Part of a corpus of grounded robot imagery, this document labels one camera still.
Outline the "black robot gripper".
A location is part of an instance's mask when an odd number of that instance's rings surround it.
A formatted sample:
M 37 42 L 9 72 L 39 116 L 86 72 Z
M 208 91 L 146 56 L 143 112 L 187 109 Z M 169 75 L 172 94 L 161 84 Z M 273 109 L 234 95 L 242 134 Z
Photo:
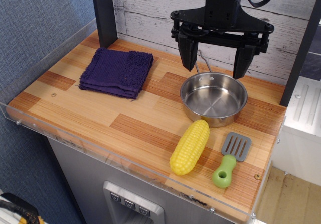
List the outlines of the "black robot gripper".
M 241 0 L 205 0 L 205 6 L 171 12 L 172 38 L 178 43 L 183 66 L 191 71 L 199 43 L 237 48 L 233 78 L 243 78 L 255 52 L 265 53 L 272 24 L 255 18 L 241 7 Z

